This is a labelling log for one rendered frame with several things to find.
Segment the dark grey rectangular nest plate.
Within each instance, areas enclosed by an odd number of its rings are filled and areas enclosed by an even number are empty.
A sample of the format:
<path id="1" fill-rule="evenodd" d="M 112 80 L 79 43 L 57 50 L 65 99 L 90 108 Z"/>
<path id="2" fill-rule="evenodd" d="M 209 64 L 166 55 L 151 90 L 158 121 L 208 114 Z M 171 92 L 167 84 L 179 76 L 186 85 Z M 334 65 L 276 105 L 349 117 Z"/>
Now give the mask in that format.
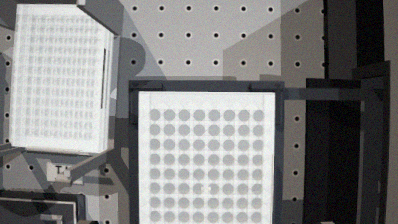
<path id="1" fill-rule="evenodd" d="M 86 220 L 85 195 L 0 190 L 0 224 L 76 224 L 79 220 Z"/>

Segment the grey perforated breadboard plate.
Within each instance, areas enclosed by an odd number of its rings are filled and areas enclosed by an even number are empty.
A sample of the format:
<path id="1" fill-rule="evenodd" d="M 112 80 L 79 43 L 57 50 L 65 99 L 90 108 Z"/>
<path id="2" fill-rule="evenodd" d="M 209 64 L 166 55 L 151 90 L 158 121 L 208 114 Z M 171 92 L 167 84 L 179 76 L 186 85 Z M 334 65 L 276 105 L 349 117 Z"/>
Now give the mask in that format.
<path id="1" fill-rule="evenodd" d="M 115 157 L 55 186 L 47 162 L 92 156 L 21 151 L 0 157 L 0 190 L 85 195 L 86 220 L 130 224 L 128 80 L 325 79 L 323 0 L 119 0 L 124 6 Z M 9 142 L 14 31 L 0 26 L 0 144 Z M 282 224 L 302 224 L 306 100 L 285 100 Z"/>

